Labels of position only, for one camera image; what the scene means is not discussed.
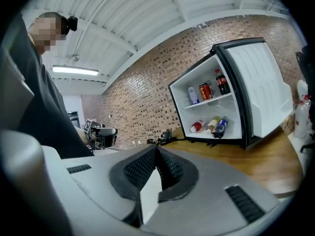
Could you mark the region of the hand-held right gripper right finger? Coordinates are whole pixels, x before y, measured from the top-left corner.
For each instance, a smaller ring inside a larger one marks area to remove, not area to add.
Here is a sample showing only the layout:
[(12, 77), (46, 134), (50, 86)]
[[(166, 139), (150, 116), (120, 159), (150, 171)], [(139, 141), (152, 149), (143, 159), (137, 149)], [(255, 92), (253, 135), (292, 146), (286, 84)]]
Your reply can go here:
[[(163, 202), (143, 230), (159, 236), (253, 236), (269, 223), (278, 199), (246, 174), (219, 160), (182, 150), (167, 150), (193, 163), (199, 171), (195, 187), (182, 199)], [(248, 222), (245, 208), (232, 194), (246, 193), (262, 212)]]

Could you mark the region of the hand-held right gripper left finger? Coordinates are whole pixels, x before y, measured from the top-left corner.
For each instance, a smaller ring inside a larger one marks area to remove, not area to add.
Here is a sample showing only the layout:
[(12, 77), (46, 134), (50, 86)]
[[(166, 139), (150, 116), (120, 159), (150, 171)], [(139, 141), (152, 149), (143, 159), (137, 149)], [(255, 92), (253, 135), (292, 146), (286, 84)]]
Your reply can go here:
[(54, 148), (42, 147), (46, 170), (71, 236), (152, 235), (123, 221), (133, 212), (135, 202), (122, 198), (109, 178), (116, 163), (151, 148), (144, 145), (125, 152), (61, 159)]

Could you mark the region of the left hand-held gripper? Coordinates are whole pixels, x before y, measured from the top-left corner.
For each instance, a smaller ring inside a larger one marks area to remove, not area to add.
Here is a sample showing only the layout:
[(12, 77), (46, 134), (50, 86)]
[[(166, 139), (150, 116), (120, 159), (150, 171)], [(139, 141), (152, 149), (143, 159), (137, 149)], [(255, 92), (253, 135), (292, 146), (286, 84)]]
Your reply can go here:
[(87, 119), (83, 130), (86, 133), (90, 150), (109, 148), (115, 145), (118, 130), (116, 128), (105, 128), (104, 124), (92, 119)]

